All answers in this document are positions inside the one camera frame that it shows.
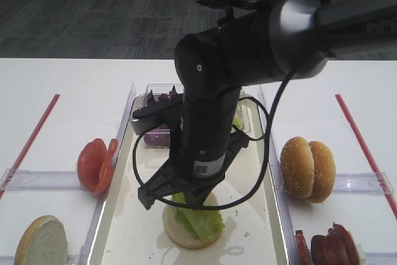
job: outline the white bread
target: white bread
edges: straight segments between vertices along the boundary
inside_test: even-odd
[[[309,143],[314,158],[313,192],[308,200],[312,203],[322,203],[329,195],[335,183],[336,168],[331,150],[319,141]]]
[[[14,265],[65,265],[68,242],[63,224],[52,215],[34,220],[26,229]]]
[[[218,205],[218,201],[213,193],[207,197],[204,205]],[[168,237],[177,245],[188,249],[200,249],[210,246],[216,242],[222,234],[217,233],[211,240],[202,241],[194,235],[183,223],[178,221],[175,216],[178,211],[177,207],[170,205],[165,206],[163,211],[163,224]]]
[[[308,142],[295,137],[286,142],[281,152],[281,172],[287,192],[307,198],[313,191],[314,159]]]
[[[292,196],[322,203],[331,195],[336,168],[324,143],[292,138],[284,145],[280,159],[284,188]]]

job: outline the red straw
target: red straw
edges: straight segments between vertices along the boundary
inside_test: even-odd
[[[48,116],[50,115],[52,109],[54,108],[54,106],[55,106],[55,104],[56,104],[56,102],[58,101],[59,98],[60,98],[59,94],[55,94],[54,97],[52,98],[50,104],[48,105],[47,109],[45,110],[44,114],[42,115],[42,118],[38,121],[38,124],[36,125],[34,131],[30,135],[30,137],[27,140],[27,142],[26,142],[25,146],[23,147],[22,151],[19,153],[19,156],[15,160],[15,163],[12,165],[11,171],[8,174],[8,177],[7,177],[5,185],[7,185],[8,182],[10,182],[10,180],[13,177],[14,173],[16,172],[16,170],[19,168],[20,164],[24,160],[27,152],[29,151],[29,148],[32,146],[33,141],[36,139],[36,136],[38,135],[40,129],[43,127],[45,121],[47,120]],[[0,199],[1,199],[2,195],[3,195],[3,193],[4,193],[4,191],[0,191]]]
[[[364,152],[364,155],[367,158],[367,161],[370,164],[370,166],[372,168],[372,171],[377,174],[378,180],[379,180],[380,185],[382,186],[383,190],[388,190],[388,188],[386,186],[386,183],[383,181],[382,176],[379,174],[380,170],[379,170],[379,167],[377,165],[377,162],[373,158],[373,156],[371,154],[371,151],[368,149],[368,146],[365,143],[364,138],[362,137],[359,128],[355,124],[353,116],[352,116],[352,114],[350,114],[350,112],[349,112],[349,110],[348,110],[348,108],[347,108],[342,96],[340,94],[336,94],[335,97],[336,97],[336,100],[339,103],[343,113],[345,114],[345,117],[346,117],[347,121],[350,123],[350,126],[353,129],[355,137],[359,141],[361,149]],[[397,219],[397,204],[396,204],[395,198],[393,197],[392,194],[386,194],[386,193],[385,193],[385,197],[387,199],[387,202],[389,202],[390,208],[392,209],[392,211],[393,211],[393,213],[394,213],[394,215],[395,215],[395,217]]]

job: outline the sesame seed bun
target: sesame seed bun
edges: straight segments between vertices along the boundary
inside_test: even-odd
[[[284,188],[292,196],[322,203],[331,195],[336,168],[324,143],[292,138],[284,145],[280,159]]]
[[[313,191],[314,159],[309,143],[302,137],[286,142],[281,152],[284,188],[297,198],[308,198]]]
[[[309,143],[314,158],[313,192],[308,200],[312,203],[322,203],[329,195],[335,183],[336,168],[331,150],[319,141]]]

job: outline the sliced tomato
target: sliced tomato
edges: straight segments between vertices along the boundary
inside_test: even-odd
[[[98,184],[94,190],[94,195],[100,195],[104,192],[106,187],[110,184],[113,178],[113,169],[112,164],[109,163],[106,167],[104,167],[104,173],[101,179],[99,179]]]
[[[99,171],[106,156],[106,145],[102,139],[88,143],[79,155],[77,171],[80,183],[90,192],[98,184]]]
[[[104,177],[105,171],[108,171],[109,169],[108,166],[112,164],[112,158],[113,155],[115,154],[116,150],[117,150],[117,146],[118,146],[118,140],[117,139],[111,139],[110,143],[109,143],[109,147],[107,149],[107,154],[105,156],[105,160],[102,163],[101,167],[100,167],[100,171],[99,171],[99,180],[101,180]]]

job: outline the lettuce leaf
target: lettuce leaf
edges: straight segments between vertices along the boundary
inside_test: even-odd
[[[179,211],[179,209],[176,210],[175,218],[178,222],[184,224],[186,226],[186,228],[191,232],[191,234],[195,235],[198,238],[196,232],[193,230],[192,226],[189,224],[189,222],[184,217],[184,215],[181,213],[181,211]]]
[[[172,198],[175,202],[186,204],[185,195],[182,192],[172,195]],[[222,231],[225,227],[222,215],[218,210],[192,210],[178,208],[178,211],[183,215],[191,229],[193,229],[197,237],[202,241],[212,239],[215,234]]]
[[[237,116],[234,117],[233,124],[235,126],[237,126],[238,129],[240,129],[240,130],[243,129],[243,121],[240,118],[238,118]]]

